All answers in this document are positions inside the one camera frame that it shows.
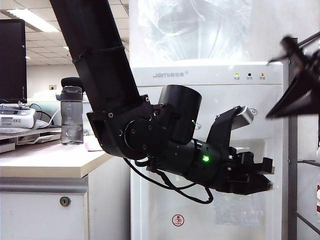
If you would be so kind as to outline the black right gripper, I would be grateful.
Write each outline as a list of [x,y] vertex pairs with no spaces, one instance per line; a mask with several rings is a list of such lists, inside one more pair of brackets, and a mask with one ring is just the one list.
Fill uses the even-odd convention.
[[281,40],[285,54],[270,59],[267,65],[289,59],[295,77],[281,99],[266,115],[267,119],[320,112],[320,81],[317,79],[320,76],[320,50],[317,49],[311,55],[304,52],[304,47],[319,39],[319,34],[313,34],[301,42],[297,42],[290,35]]

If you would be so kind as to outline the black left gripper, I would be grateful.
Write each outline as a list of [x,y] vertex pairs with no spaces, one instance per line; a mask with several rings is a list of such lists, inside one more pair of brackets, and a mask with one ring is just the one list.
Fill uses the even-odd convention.
[[264,175],[273,175],[273,159],[263,157],[262,162],[254,163],[251,151],[236,153],[232,150],[232,159],[228,161],[227,177],[219,191],[237,195],[250,195],[272,189],[272,182]]

